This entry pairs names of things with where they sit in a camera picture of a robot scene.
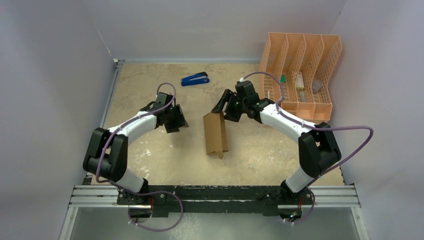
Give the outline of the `brown cardboard box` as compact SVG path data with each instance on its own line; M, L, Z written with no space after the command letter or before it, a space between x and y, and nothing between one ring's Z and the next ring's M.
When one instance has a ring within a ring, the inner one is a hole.
M229 151L224 113L208 113L203 117L206 154L224 158Z

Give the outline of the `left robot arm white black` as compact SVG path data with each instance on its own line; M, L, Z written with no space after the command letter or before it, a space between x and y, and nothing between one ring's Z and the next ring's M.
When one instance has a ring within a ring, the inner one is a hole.
M146 178L128 167L128 148L142 135L165 127L166 132L179 132L188 127L181 106L172 94L159 92L156 100L148 103L131 119L108 129L98 127L91 135L82 167L96 180L118 187L117 204L144 205L162 203L175 194L165 190L149 190Z

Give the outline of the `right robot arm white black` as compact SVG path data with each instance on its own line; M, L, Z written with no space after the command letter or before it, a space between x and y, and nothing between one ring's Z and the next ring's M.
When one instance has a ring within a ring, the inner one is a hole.
M336 138L327 123L313 124L308 128L308 122L281 109L271 99L260 98L248 80L238 81L235 91L226 89L211 112L223 113L224 119L232 122L239 122L246 114L297 143L300 166L281 183L280 196L288 204L298 200L302 190L341 160Z

